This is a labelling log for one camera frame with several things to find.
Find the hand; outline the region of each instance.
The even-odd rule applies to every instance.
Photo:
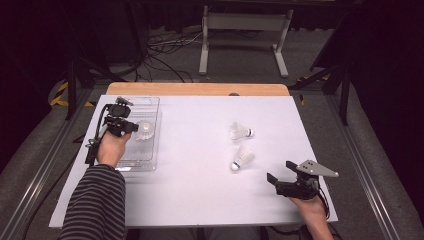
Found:
[[[303,220],[314,240],[334,239],[327,225],[324,203],[318,196],[310,200],[290,198],[299,208]]]
[[[109,131],[106,131],[100,143],[97,161],[100,164],[107,164],[116,168],[118,161],[124,155],[125,144],[130,138],[130,133],[124,134],[122,137],[117,137]]]

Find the striped shirt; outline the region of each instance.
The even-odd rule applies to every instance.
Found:
[[[125,179],[108,165],[90,167],[72,193],[59,239],[122,240]]]

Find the transparent box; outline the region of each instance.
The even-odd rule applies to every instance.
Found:
[[[160,132],[160,99],[158,97],[130,97],[131,113],[127,120],[139,125],[126,144],[125,153],[116,167],[121,172],[154,171]]]

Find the white shuttlecock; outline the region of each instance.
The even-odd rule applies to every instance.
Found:
[[[153,123],[141,120],[137,122],[138,124],[138,131],[137,131],[137,138],[136,140],[147,140],[155,134],[155,128]]]
[[[247,149],[245,146],[241,145],[237,151],[234,162],[231,164],[231,170],[237,171],[244,164],[252,161],[255,158],[255,155],[252,151]]]
[[[230,137],[232,140],[236,140],[243,137],[253,136],[253,130],[247,128],[240,123],[234,122],[230,128]]]

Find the metal frame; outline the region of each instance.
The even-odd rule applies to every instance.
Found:
[[[280,38],[277,44],[272,46],[278,70],[283,78],[287,78],[289,73],[281,54],[284,41],[287,36],[293,10],[288,10],[286,15],[265,15],[265,14],[230,14],[230,13],[210,13],[208,6],[203,9],[203,42],[200,56],[199,74],[205,75],[208,68],[209,29],[238,29],[238,30],[261,30],[279,31]]]

